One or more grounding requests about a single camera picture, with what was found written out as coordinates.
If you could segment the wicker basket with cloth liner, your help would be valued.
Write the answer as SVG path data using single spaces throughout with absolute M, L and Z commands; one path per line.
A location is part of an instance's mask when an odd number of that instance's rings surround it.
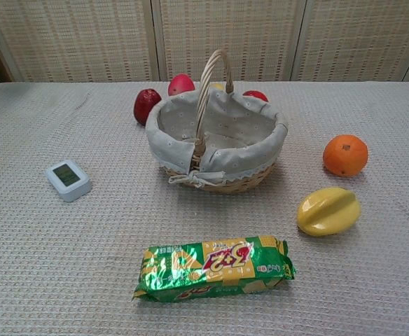
M 256 187 L 272 171 L 287 133 L 277 107 L 234 90 L 223 50 L 210 56 L 197 90 L 160 101 L 146 121 L 151 152 L 169 183 L 216 193 Z

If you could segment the green cracker packet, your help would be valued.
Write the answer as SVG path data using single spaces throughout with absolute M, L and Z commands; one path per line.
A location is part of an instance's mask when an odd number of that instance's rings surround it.
M 272 235 L 152 246 L 134 297 L 156 302 L 255 293 L 292 280 L 288 246 Z

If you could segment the yellow starfruit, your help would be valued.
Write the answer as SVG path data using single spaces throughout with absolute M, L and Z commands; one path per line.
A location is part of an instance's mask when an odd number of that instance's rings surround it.
M 298 228 L 320 237 L 343 232 L 355 224 L 361 214 L 356 195 L 340 187 L 323 188 L 310 193 L 298 206 Z

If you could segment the small white digital clock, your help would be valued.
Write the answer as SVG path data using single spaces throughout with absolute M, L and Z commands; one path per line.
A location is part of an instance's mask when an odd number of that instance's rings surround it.
M 65 202 L 73 202 L 92 189 L 90 177 L 73 160 L 54 164 L 45 175 Z

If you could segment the dark red apple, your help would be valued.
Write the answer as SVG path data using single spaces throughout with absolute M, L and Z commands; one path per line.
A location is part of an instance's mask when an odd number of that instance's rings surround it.
M 145 126 L 149 113 L 161 99 L 158 92 L 152 88 L 140 91 L 134 102 L 133 114 L 135 120 L 140 125 Z

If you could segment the beige woven tablecloth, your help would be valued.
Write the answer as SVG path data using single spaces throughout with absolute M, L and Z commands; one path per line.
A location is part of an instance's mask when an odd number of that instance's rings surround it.
M 167 84 L 0 84 L 0 335 L 409 335 L 409 82 L 238 82 L 289 124 L 274 171 L 217 195 L 171 185 L 132 108 Z M 328 142 L 360 138 L 353 177 L 323 164 Z M 65 202 L 45 175 L 73 160 L 90 192 Z M 297 225 L 314 191 L 351 190 L 361 214 L 314 237 Z M 293 281 L 255 295 L 180 304 L 133 298 L 144 249 L 274 235 Z

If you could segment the orange fruit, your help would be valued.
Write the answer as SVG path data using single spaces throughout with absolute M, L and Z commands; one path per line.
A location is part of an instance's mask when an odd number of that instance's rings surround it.
M 337 176 L 356 176 L 366 166 L 367 161 L 367 145 L 351 134 L 335 136 L 328 142 L 323 152 L 324 167 Z

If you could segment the bright red fruit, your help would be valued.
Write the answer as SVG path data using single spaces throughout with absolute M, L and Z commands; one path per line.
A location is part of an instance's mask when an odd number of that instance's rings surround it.
M 264 102 L 269 102 L 267 96 L 258 90 L 247 90 L 246 92 L 243 93 L 243 95 L 247 97 L 255 97 L 257 99 L 261 99 Z

